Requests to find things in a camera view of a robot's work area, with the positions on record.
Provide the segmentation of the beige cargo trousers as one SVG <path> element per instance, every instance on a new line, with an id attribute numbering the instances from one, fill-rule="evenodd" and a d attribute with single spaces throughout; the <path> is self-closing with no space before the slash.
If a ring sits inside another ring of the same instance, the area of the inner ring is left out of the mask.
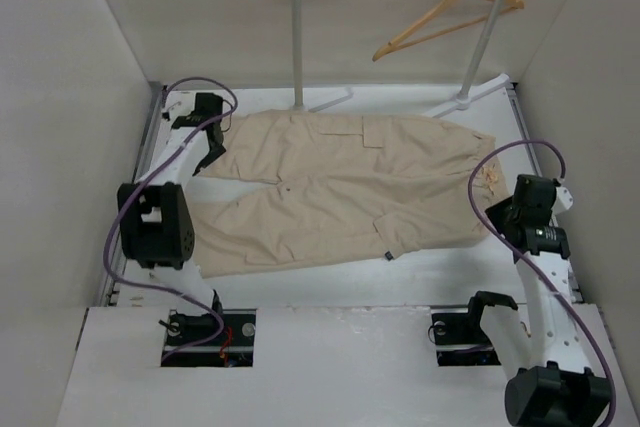
<path id="1" fill-rule="evenodd" d="M 420 115 L 264 111 L 235 119 L 209 178 L 255 185 L 192 203 L 206 277 L 318 267 L 466 247 L 474 207 L 506 198 L 493 137 Z"/>

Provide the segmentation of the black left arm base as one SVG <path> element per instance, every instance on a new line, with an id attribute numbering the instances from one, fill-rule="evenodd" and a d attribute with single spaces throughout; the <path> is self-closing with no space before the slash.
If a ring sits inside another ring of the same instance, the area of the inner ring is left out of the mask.
<path id="1" fill-rule="evenodd" d="M 162 367 L 252 367 L 256 310 L 224 310 L 223 325 L 210 315 L 187 316 L 172 310 L 165 328 Z"/>

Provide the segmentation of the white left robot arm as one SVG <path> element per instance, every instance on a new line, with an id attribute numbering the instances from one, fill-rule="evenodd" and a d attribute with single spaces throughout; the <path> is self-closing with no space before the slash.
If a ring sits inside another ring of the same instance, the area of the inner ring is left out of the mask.
<path id="1" fill-rule="evenodd" d="M 178 312 L 194 316 L 190 333 L 206 346 L 224 334 L 221 302 L 194 261 L 195 228 L 187 205 L 187 184 L 226 149 L 221 115 L 223 97 L 195 95 L 193 108 L 168 114 L 169 136 L 155 162 L 132 183 L 121 185 L 118 207 L 125 257 L 154 274 L 161 286 L 178 293 Z"/>

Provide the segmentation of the aluminium side rail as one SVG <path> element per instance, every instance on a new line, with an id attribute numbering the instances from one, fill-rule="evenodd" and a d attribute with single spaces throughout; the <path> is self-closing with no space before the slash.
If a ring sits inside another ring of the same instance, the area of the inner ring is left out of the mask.
<path id="1" fill-rule="evenodd" d="M 151 165 L 153 152 L 157 140 L 157 135 L 161 117 L 161 98 L 164 85 L 160 82 L 149 82 L 151 90 L 151 100 L 147 108 L 147 116 L 144 129 L 139 142 L 137 157 L 131 180 L 135 181 L 139 174 L 144 173 Z M 126 258 L 121 253 L 119 230 L 116 230 L 110 242 L 110 268 L 118 275 L 123 275 L 126 269 Z M 109 307 L 117 304 L 119 289 L 117 283 L 108 274 L 104 273 L 97 292 L 96 305 L 98 307 Z"/>
<path id="2" fill-rule="evenodd" d="M 486 214 L 508 244 L 514 263 L 524 267 L 534 285 L 560 303 L 569 303 L 572 301 L 569 235 L 555 223 L 555 217 L 569 210 L 573 203 L 563 180 L 562 176 L 519 174 L 513 194 Z"/>

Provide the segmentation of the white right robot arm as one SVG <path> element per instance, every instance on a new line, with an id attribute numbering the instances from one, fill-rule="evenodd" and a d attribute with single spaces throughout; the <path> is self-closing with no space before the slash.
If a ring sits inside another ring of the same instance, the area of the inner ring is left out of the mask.
<path id="1" fill-rule="evenodd" d="M 597 376 L 568 311 L 570 248 L 552 225 L 573 199 L 556 180 L 522 174 L 512 196 L 486 209 L 490 225 L 515 250 L 527 311 L 505 295 L 479 292 L 464 317 L 473 341 L 490 341 L 507 384 L 512 426 L 593 426 L 613 400 L 610 380 Z"/>

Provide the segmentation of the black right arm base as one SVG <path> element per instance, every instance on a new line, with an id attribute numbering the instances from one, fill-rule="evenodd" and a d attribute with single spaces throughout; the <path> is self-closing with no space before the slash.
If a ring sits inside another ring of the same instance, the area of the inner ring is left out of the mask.
<path id="1" fill-rule="evenodd" d="M 500 365 L 488 337 L 469 323 L 466 312 L 435 311 L 431 320 L 427 335 L 436 348 L 439 367 Z"/>

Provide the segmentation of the right aluminium side rail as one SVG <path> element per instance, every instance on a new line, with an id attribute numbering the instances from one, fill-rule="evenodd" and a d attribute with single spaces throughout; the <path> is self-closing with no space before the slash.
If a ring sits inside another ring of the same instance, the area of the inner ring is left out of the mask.
<path id="1" fill-rule="evenodd" d="M 524 267 L 534 285 L 560 303 L 569 303 L 572 301 L 569 235 L 555 223 L 555 217 L 569 210 L 573 203 L 563 180 L 562 176 L 519 174 L 513 194 L 486 214 L 508 244 L 514 263 Z"/>

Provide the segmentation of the left aluminium side rail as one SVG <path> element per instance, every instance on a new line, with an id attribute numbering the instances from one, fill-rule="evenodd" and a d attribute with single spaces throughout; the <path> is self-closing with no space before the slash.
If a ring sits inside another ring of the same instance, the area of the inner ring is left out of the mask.
<path id="1" fill-rule="evenodd" d="M 131 180 L 135 181 L 139 174 L 144 173 L 151 165 L 153 152 L 157 140 L 157 135 L 161 117 L 161 98 L 164 85 L 160 82 L 149 82 L 151 90 L 151 100 L 147 108 L 147 116 L 144 129 L 139 142 L 137 157 Z M 121 253 L 119 230 L 116 230 L 110 242 L 110 268 L 118 275 L 123 275 L 126 269 L 126 258 Z M 119 289 L 117 283 L 108 274 L 104 273 L 97 292 L 96 305 L 98 307 L 109 307 L 117 304 Z"/>

